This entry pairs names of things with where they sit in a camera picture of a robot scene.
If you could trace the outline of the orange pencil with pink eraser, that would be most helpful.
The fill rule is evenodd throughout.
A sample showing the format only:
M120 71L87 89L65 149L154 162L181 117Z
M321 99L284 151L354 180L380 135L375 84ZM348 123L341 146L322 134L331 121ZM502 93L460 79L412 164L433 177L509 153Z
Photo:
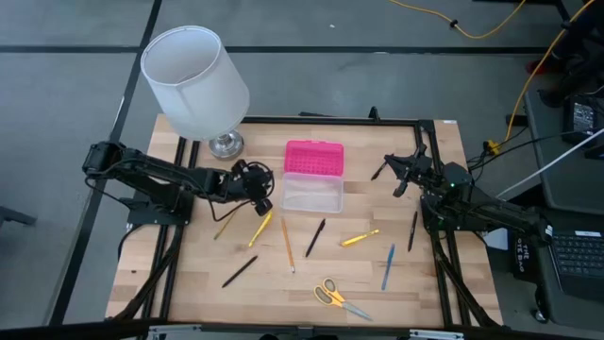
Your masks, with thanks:
M295 273L294 257L293 257L293 253L292 253L292 249L291 249L291 244L290 244L290 240L289 240L289 235L288 235L288 231L287 231L287 225L286 225L285 218L281 217L280 222L281 222L282 233L284 236L284 242L285 242L285 247L286 247L286 251L287 251L289 266L290 266L291 272Z

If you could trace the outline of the black tote bag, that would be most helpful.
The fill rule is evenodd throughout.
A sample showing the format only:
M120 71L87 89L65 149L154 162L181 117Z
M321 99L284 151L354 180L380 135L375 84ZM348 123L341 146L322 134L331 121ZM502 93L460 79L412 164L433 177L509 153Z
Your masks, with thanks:
M510 240L511 268L515 279L539 285L544 278L541 260L549 251L549 245L535 243L513 234Z

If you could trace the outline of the pink lid clear pencil box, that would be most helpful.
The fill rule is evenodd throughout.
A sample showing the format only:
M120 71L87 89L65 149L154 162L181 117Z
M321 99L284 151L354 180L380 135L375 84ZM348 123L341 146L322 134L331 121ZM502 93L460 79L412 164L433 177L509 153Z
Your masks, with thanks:
M286 143L281 207L340 213L344 205L344 146L313 140Z

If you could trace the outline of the black laptop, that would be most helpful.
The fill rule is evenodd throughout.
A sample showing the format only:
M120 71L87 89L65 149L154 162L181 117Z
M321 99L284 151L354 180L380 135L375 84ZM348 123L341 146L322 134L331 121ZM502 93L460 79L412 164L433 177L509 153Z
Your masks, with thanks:
M571 230L553 236L551 255L566 295L604 304L604 234Z

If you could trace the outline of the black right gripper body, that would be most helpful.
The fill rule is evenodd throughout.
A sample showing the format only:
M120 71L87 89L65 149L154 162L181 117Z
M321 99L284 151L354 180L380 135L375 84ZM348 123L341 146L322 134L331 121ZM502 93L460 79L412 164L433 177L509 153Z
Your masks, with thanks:
M408 157L406 179L416 184L432 182L436 178L432 163L432 158L423 153Z

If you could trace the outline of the black aluminium table frame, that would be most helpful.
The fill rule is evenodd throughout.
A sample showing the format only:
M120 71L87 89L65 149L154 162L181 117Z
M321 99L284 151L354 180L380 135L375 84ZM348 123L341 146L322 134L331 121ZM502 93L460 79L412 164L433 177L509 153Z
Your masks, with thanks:
M418 142L436 149L444 162L464 162L458 126L453 121L362 118L251 117L240 126L243 157L283 175L286 144L316 140L344 146L344 205L339 213L288 211L275 206L271 223L252 247L249 241L263 219L253 208L238 209L221 236L219 218L227 207L203 200L183 232L176 266L158 284L151 310L172 322L276 326L440 328L465 322L454 288L436 269L431 240L418 219L411 252L411 221L419 209L415 186L397 198L394 174L383 169L370 180L387 154L411 154ZM285 218L295 273L291 272L281 217ZM306 250L322 219L310 255ZM379 229L351 246L341 241ZM388 252L396 244L385 291L381 283ZM226 288L222 284L253 256L252 263ZM369 314L368 321L322 304L313 288L332 278L346 301Z

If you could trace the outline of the yellow grey handled scissors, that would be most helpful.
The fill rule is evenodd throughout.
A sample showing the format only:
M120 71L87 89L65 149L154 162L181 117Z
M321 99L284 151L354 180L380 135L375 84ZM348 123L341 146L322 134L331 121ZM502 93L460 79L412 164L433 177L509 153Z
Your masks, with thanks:
M373 320L369 314L345 300L340 294L336 282L332 278L325 278L321 284L315 286L313 288L313 294L324 305L336 306L365 320Z

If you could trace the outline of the black rig crossbar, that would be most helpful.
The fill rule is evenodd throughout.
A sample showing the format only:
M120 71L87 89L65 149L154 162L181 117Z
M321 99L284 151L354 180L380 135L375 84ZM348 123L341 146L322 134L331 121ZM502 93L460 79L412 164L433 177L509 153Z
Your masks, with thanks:
M170 323L160 318L133 320L106 320L100 322L39 326L0 330L0 340L119 340L123 338L171 332L242 332L283 333L307 339L319 335L370 335L429 340L591 340L588 338L514 331L507 328L480 328L452 325L442 329L331 327L331 326L276 326L223 323Z

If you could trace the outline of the black device with screen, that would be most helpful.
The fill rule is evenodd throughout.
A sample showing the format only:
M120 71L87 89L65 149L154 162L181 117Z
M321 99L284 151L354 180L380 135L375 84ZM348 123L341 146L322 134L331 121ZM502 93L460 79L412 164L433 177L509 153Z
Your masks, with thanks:
M604 99L576 94L565 99L562 114L562 139L572 145L594 135L604 127Z

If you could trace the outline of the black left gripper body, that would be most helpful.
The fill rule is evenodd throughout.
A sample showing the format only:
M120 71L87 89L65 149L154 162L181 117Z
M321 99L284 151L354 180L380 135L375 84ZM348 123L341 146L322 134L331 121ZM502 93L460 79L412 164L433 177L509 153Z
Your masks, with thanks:
M268 198L275 189L274 172L262 162L247 162L246 171L237 174L243 189L252 201Z

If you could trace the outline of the yellow highlighter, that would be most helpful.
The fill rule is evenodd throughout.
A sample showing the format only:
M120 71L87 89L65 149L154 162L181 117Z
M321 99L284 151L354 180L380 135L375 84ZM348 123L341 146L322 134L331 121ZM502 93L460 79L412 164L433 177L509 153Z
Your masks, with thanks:
M366 238L368 238L370 236L374 236L374 235L377 235L379 233L380 233L379 229L373 229L371 231L365 232L364 234L361 234L361 235L358 235L358 236L346 239L344 241L341 241L340 246L341 247L349 247L351 245L356 244L359 241L362 241L362 240L364 240L364 239L366 239Z
M248 243L249 247L252 247L255 244L255 242L257 241L259 236L263 233L263 231L271 223L272 218L273 218L273 212L268 212L266 214L266 216L264 217L263 221L261 222L260 226L256 230L256 232L254 233L253 237L249 241L249 243Z

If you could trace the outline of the white shade silver table lamp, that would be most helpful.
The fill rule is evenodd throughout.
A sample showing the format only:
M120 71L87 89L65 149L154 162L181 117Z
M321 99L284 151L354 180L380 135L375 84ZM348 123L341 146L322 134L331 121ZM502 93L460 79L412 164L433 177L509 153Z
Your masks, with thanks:
M159 34L143 51L141 71L179 136L208 143L219 160L241 155L237 126L250 92L215 32L185 25Z

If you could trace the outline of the grey furniture leg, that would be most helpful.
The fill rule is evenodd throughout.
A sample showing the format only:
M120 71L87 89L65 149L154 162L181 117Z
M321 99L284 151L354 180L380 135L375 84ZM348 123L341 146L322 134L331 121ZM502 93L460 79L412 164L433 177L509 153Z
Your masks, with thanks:
M34 216L0 206L0 228L5 222L16 222L22 225L32 226L36 221L37 218Z

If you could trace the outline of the person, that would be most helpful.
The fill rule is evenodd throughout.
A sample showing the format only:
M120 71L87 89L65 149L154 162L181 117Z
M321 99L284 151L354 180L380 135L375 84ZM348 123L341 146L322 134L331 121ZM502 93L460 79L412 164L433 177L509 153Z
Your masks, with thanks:
M604 38L604 0L595 0L581 13L540 67L538 59L526 66L529 74L562 74L558 85L539 92L542 102L550 108L560 107L567 96L586 86L604 69L604 48L597 56L591 56L590 51L596 49L590 50L584 44L592 33Z

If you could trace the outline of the blue pen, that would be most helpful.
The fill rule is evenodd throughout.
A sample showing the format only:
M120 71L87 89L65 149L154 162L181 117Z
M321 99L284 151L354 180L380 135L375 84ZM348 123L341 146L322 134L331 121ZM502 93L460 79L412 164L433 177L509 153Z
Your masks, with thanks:
M383 275L383 279L382 279L382 283L381 283L381 291L385 291L387 288L387 282L389 279L389 275L390 275L390 271L391 271L391 267L392 267L392 263L393 263L393 259L394 259L394 253L395 253L395 247L396 244L392 243L388 252L388 257L386 260L386 265L385 265L385 269L384 269L384 275Z

